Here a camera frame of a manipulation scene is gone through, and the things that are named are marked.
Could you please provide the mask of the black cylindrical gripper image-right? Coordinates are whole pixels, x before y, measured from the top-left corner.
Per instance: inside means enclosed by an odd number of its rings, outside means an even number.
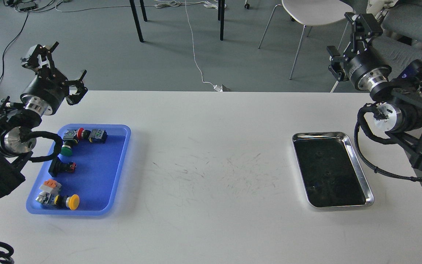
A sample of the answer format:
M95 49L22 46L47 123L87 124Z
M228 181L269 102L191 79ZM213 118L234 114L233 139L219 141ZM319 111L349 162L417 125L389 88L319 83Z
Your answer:
M366 49L366 40L381 36L383 30L373 14L346 12L344 16L351 26L349 43L344 57L335 46L326 47L330 56L329 71L338 82L350 80L355 89L370 90L372 85L367 84L369 78L382 76L388 80L392 72L392 67L375 50Z

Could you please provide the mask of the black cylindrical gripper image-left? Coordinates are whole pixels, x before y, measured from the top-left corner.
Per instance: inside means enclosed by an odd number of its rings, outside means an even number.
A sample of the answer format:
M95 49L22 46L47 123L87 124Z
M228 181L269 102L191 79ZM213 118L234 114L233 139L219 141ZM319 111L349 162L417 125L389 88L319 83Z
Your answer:
M62 104L64 98L69 105L78 104L87 94L84 77L87 70L83 70L77 80L68 80L54 65L53 51L59 42L53 45L37 44L29 49L27 55L21 58L22 67L36 73L32 82L21 94L21 101L25 110L31 110L39 116L54 115ZM76 92L67 95L68 90L55 83L64 83L65 87L75 87Z

